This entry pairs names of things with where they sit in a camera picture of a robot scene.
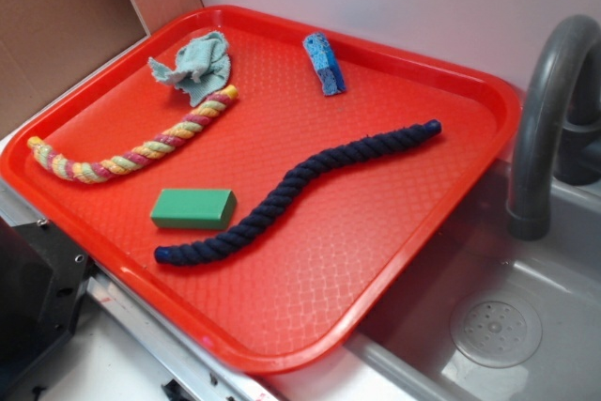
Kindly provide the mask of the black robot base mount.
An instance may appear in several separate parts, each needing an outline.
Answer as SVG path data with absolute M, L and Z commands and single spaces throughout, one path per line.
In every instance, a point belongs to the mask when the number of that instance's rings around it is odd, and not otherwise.
M 55 224 L 1 222 L 1 398 L 73 336 L 92 261 Z

